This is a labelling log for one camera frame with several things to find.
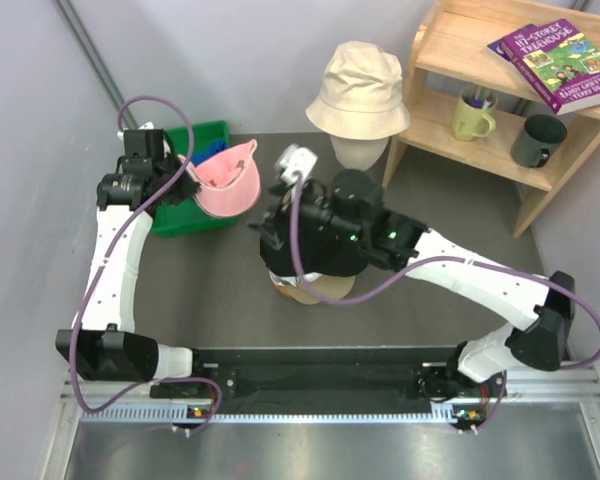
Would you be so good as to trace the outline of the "black cap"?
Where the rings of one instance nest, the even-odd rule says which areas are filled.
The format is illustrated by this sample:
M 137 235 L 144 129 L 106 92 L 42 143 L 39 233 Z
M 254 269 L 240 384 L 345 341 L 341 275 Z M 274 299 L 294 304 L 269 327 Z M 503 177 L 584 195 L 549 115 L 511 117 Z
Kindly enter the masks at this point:
M 276 250 L 261 239 L 260 257 L 274 274 L 296 277 L 290 249 L 290 220 L 284 218 L 277 222 L 275 231 L 282 247 Z M 299 221 L 298 240 L 301 263 L 306 274 L 350 277 L 360 274 L 368 266 L 368 261 L 359 255 L 355 244 L 340 240 L 326 230 L 320 231 L 307 221 Z

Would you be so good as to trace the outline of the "pink white baseball cap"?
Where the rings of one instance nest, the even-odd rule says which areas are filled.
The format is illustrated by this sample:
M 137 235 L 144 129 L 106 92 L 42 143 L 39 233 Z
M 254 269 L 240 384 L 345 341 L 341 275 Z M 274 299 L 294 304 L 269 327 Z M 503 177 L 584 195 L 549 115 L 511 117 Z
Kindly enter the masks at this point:
M 187 174 L 200 184 L 193 198 L 208 215 L 217 218 L 239 216 L 251 209 L 261 193 L 261 180 L 254 158 L 258 142 L 251 139 L 223 150 L 198 166 L 178 154 L 187 164 Z

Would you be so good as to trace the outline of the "cream bucket hat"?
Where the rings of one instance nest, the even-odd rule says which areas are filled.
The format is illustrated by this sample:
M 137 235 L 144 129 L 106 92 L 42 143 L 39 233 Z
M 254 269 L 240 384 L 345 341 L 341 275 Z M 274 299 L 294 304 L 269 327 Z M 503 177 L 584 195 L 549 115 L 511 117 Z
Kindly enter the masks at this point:
M 379 140 L 406 130 L 399 59 L 379 46 L 348 41 L 336 47 L 316 99 L 306 108 L 321 131 L 344 139 Z

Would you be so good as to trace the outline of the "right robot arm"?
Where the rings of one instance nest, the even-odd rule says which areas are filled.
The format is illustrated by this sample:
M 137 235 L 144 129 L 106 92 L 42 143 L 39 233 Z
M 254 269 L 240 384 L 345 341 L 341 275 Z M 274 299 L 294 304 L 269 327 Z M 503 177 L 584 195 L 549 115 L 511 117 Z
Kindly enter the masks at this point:
M 388 209 L 383 188 L 356 170 L 330 184 L 298 171 L 251 224 L 273 282 L 337 306 L 366 302 L 406 278 L 429 282 L 496 313 L 504 326 L 461 343 L 447 384 L 467 396 L 517 366 L 561 368 L 574 319 L 574 279 L 520 272 L 464 249 L 421 221 Z

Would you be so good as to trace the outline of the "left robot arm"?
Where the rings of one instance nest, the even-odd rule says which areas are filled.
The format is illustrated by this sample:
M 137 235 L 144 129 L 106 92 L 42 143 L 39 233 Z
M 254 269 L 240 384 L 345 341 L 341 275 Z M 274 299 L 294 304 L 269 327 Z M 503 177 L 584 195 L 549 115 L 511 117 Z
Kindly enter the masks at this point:
M 145 241 L 160 205 L 177 205 L 197 183 L 169 181 L 181 161 L 168 134 L 146 123 L 118 134 L 124 152 L 96 187 L 96 244 L 85 293 L 69 329 L 55 346 L 77 377 L 88 381 L 149 382 L 172 378 L 185 396 L 206 387 L 194 353 L 136 333 L 134 295 Z

